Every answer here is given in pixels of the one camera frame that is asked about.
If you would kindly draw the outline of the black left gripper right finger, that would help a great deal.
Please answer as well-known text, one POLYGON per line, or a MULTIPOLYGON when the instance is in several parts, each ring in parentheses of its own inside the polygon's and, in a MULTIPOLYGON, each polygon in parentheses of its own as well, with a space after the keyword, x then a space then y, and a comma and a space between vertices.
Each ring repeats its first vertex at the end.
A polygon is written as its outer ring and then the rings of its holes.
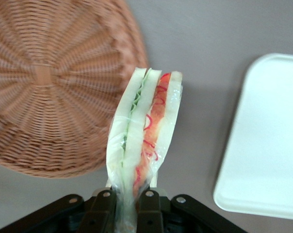
POLYGON ((144 191, 138 201, 137 233, 163 233, 160 196, 152 189, 144 191))

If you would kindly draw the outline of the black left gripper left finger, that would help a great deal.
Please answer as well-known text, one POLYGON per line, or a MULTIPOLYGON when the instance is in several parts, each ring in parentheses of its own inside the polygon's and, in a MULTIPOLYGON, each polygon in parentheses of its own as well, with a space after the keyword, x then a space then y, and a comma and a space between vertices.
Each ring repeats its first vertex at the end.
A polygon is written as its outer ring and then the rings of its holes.
POLYGON ((83 233, 113 233, 115 226, 116 193, 112 189, 100 189, 85 202, 82 218, 83 233))

